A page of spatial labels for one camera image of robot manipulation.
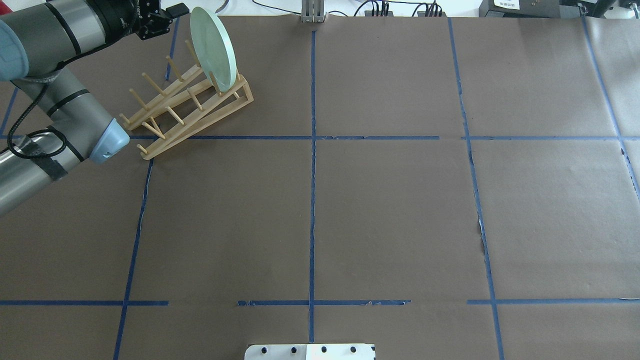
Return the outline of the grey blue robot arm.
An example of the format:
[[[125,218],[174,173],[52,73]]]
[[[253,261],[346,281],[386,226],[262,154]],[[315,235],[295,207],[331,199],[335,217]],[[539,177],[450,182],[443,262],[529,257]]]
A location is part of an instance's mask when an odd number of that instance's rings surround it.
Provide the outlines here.
[[[1,80],[32,100],[1,151],[2,215],[85,160],[102,164],[130,143],[69,64],[132,34],[167,34],[189,12],[159,0],[46,0],[1,16]]]

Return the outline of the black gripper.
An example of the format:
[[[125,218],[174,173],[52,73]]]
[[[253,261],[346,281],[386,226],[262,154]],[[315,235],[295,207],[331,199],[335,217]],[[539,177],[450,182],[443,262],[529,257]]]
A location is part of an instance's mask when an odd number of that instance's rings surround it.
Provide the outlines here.
[[[176,3],[165,10],[160,5],[160,0],[96,0],[94,13],[106,42],[117,42],[129,35],[145,41],[167,34],[173,19],[190,13],[185,3]]]

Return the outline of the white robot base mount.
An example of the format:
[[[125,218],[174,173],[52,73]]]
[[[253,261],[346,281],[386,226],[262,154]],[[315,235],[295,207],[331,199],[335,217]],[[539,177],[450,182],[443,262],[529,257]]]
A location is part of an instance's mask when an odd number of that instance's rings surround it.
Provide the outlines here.
[[[375,360],[374,344],[308,343],[253,344],[244,353],[245,360]]]

